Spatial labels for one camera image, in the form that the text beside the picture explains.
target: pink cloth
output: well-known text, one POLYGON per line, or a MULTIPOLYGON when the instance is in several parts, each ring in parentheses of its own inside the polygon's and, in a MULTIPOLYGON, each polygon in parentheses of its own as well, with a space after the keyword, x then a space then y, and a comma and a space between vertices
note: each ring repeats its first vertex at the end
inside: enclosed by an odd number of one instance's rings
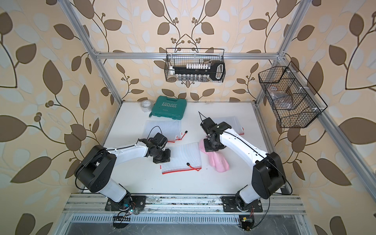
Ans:
POLYGON ((201 152, 205 153, 209 157, 209 164, 212 167, 215 167, 215 169, 218 172, 225 172, 229 170, 229 164, 227 163, 226 159, 224 156, 219 153, 218 151, 216 152, 205 152, 205 147, 204 147, 204 140, 199 142, 199 149, 201 152))

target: floral wallpaper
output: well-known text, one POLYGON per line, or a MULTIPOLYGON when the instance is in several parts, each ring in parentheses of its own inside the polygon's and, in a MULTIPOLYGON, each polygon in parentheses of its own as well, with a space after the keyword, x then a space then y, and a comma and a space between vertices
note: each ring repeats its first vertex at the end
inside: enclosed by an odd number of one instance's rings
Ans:
POLYGON ((0 227, 45 235, 118 105, 56 0, 0 1, 0 22, 0 227))
MULTIPOLYGON (((373 170, 375 10, 374 1, 313 0, 287 53, 373 170)), ((259 107, 316 233, 373 234, 376 204, 320 122, 283 129, 266 99, 259 107)))
POLYGON ((100 52, 277 52, 297 0, 71 0, 100 52))

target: clear tape roll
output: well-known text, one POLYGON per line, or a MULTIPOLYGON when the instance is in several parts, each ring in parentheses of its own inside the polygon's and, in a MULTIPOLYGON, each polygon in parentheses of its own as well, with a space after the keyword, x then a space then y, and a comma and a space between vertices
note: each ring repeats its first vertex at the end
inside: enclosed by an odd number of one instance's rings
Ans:
POLYGON ((141 110, 144 112, 150 112, 152 110, 152 103, 150 100, 143 100, 140 104, 141 110))

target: green plastic case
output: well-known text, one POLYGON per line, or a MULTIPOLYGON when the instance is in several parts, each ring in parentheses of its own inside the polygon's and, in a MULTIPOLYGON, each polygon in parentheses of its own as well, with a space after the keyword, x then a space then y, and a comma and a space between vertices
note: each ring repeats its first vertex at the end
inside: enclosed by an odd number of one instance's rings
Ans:
POLYGON ((157 117, 168 117, 176 120, 181 120, 187 106, 185 99, 169 98, 167 96, 159 96, 155 102, 150 117, 152 115, 157 117))

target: white platform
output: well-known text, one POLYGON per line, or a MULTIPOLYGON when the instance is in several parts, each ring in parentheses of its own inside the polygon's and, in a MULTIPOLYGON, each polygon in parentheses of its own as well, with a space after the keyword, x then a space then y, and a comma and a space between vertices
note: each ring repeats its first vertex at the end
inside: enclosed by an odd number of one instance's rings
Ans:
MULTIPOLYGON (((251 103, 188 103, 182 119, 182 132, 188 131, 181 141, 172 145, 198 142, 205 138, 200 123, 200 111, 206 117, 237 116, 244 128, 242 136, 261 150, 266 146, 251 103)), ((105 147, 135 143, 140 138, 146 120, 170 121, 170 118, 149 118, 139 103, 123 103, 106 140, 105 147)), ((111 177, 131 193, 171 194, 234 194, 251 183, 250 168, 231 149, 221 150, 230 170, 218 173, 209 165, 207 155, 201 153, 202 169, 162 175, 159 164, 152 158, 136 158, 116 166, 111 177)))

